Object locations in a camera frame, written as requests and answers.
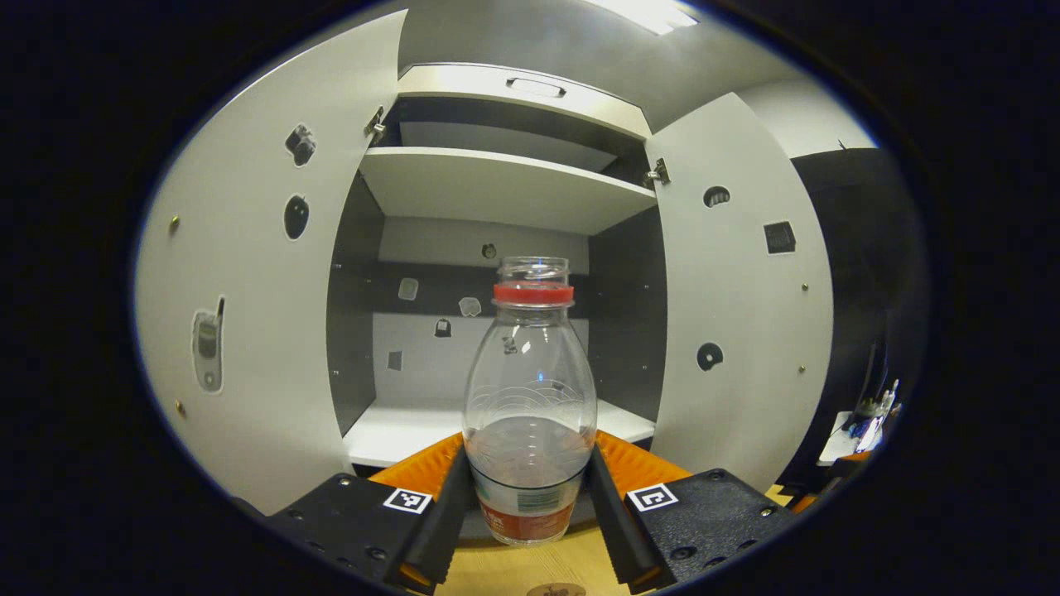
white shelf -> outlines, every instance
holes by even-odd
[[[353,463],[386,468],[459,433],[456,409],[411,409],[372,404],[342,438]],[[612,405],[597,402],[597,427],[626,441],[651,437],[655,423]]]
[[[653,191],[629,182],[484,151],[372,148],[360,172],[388,217],[494,222],[591,235],[656,205]]]

ceiling light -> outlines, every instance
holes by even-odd
[[[685,14],[671,0],[584,0],[639,24],[655,35],[666,35],[678,27],[699,21]]]

desk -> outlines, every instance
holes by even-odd
[[[765,494],[780,505],[791,497],[774,486]],[[595,522],[567,532],[559,542],[519,548],[493,541],[461,542],[453,554],[448,577],[437,596],[526,596],[544,583],[575,583],[586,596],[629,596],[618,583],[603,534]]]

plastic bottle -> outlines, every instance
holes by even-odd
[[[567,319],[567,260],[508,257],[497,273],[497,317],[467,378],[464,444],[493,536],[552,542],[567,530],[596,440],[593,373]]]

drawer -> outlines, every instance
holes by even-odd
[[[471,64],[416,65],[398,81],[398,95],[519,104],[580,118],[638,140],[652,135],[639,107],[593,87],[526,70]]]

